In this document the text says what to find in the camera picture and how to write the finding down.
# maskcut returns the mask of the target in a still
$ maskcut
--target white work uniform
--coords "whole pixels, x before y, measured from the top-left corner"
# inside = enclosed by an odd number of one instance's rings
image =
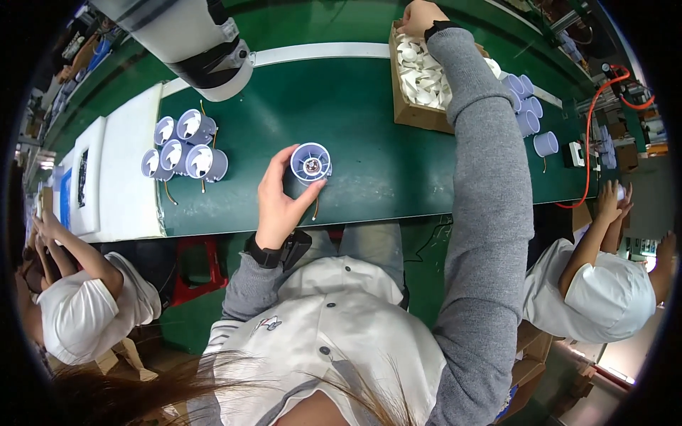
[[[428,420],[445,358],[426,326],[397,306],[402,295],[386,272],[347,256],[322,258],[293,273],[278,295],[279,304],[247,322],[223,320],[211,328],[205,354],[240,350],[255,358],[226,367],[216,361],[216,378],[267,380],[267,387],[237,397],[217,392],[224,425],[271,425],[317,390],[350,425],[367,425],[359,405],[326,384],[285,397],[311,374],[340,381],[333,363],[344,360],[372,390],[398,403],[395,367],[416,424]]]
[[[559,277],[575,246],[554,242],[526,275],[524,319],[559,337],[610,343],[631,337],[656,309],[656,295],[641,264],[599,252],[595,266],[578,269],[566,298]]]
[[[101,279],[80,271],[57,280],[36,301],[42,313],[45,349],[65,364],[94,361],[133,327],[161,315],[156,289],[120,254],[105,257],[123,274],[117,300]]]

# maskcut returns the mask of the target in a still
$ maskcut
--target gray long-sleeve shirt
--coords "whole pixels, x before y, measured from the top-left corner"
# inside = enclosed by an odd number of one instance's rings
[[[446,29],[430,38],[428,48],[453,91],[447,117],[457,150],[445,302],[432,331],[447,365],[427,424],[484,425],[499,412],[511,384],[533,236],[531,180],[511,98],[473,36]],[[224,318],[247,321],[277,303],[281,273],[243,255],[226,289]]]

